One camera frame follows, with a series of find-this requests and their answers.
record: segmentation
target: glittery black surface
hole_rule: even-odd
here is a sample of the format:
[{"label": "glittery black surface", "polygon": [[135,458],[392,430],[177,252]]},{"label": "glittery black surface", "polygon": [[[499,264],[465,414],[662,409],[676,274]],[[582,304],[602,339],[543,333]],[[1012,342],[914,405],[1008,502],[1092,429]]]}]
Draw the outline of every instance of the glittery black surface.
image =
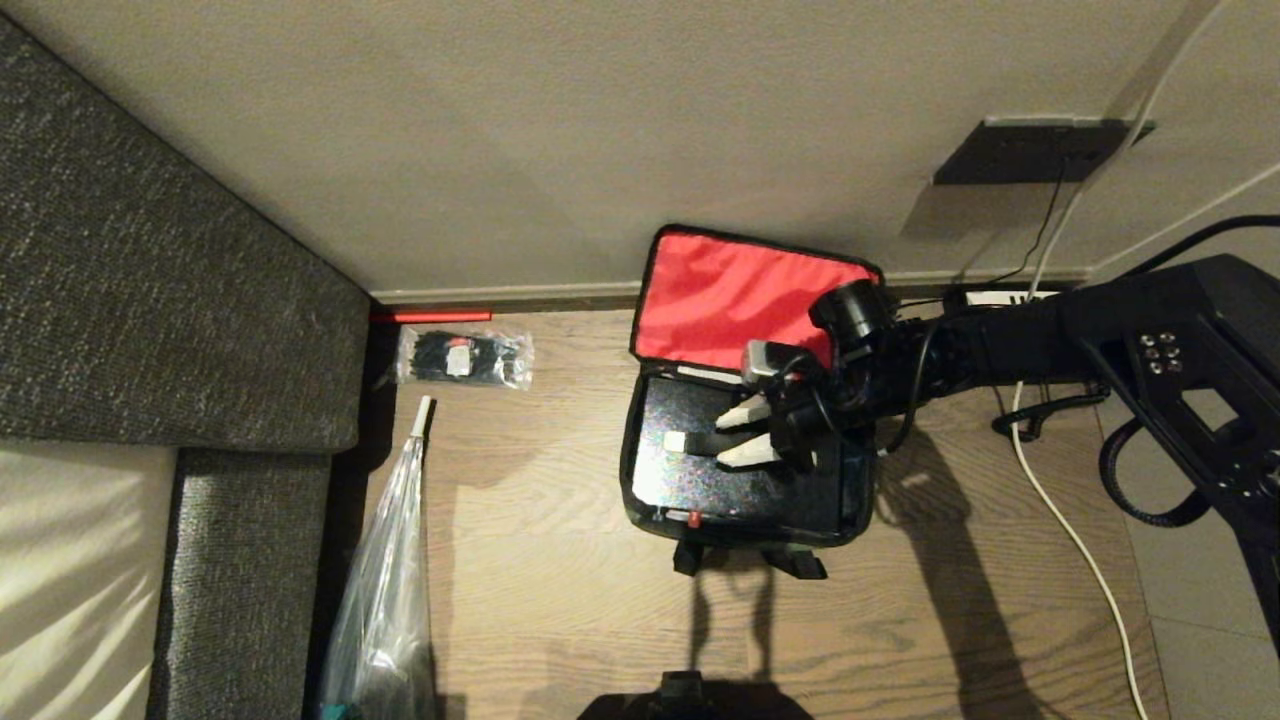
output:
[{"label": "glittery black surface", "polygon": [[819,446],[814,473],[794,473],[780,464],[730,470],[714,457],[668,452],[662,441],[668,430],[714,432],[716,418],[739,397],[727,389],[664,377],[650,378],[637,392],[645,397],[631,489],[640,501],[819,533],[840,530],[844,493],[838,439],[827,438]]}]

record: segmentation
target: red case lid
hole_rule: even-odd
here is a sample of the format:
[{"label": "red case lid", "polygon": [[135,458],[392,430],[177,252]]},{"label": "red case lid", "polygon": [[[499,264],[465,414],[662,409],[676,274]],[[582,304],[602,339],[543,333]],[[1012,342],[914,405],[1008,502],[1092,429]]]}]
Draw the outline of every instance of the red case lid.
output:
[{"label": "red case lid", "polygon": [[883,282],[883,274],[855,258],[668,225],[649,251],[631,352],[740,370],[748,341],[768,340],[808,347],[828,363],[827,333],[809,322],[809,306],[860,279]]}]

